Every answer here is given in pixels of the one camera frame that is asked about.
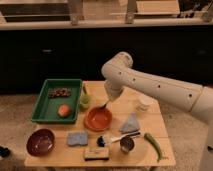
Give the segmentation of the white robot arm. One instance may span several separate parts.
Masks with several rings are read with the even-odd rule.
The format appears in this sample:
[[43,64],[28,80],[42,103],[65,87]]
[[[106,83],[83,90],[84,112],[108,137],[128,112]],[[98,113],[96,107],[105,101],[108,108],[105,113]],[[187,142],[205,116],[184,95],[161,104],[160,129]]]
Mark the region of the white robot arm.
[[213,88],[147,74],[132,68],[133,59],[119,52],[101,68],[104,87],[110,101],[122,94],[124,87],[132,88],[152,98],[162,100],[208,125],[208,133],[199,171],[213,171]]

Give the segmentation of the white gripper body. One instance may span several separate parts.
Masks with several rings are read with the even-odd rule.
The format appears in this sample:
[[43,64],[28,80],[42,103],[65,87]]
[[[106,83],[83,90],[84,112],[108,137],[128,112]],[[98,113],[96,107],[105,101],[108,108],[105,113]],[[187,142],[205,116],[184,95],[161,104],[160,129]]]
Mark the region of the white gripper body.
[[118,85],[110,80],[105,81],[104,88],[110,101],[115,101],[118,99],[124,91],[123,86]]

